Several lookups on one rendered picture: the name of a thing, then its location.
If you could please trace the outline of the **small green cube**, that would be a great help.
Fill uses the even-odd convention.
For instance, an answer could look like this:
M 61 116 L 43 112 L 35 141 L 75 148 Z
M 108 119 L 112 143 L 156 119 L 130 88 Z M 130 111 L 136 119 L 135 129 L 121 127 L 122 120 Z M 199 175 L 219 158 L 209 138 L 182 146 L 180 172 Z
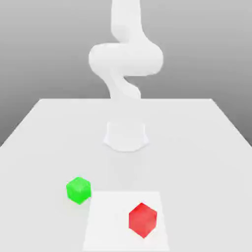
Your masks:
M 66 184 L 67 197 L 73 202 L 81 205 L 91 197 L 91 183 L 82 178 L 76 177 Z

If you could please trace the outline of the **small red cube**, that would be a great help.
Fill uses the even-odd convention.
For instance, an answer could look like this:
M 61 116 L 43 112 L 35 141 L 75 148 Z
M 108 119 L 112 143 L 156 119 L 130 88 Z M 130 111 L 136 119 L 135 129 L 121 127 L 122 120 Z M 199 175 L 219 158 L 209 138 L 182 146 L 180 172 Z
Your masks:
M 128 227 L 144 239 L 155 229 L 157 217 L 156 210 L 141 202 L 130 211 Z

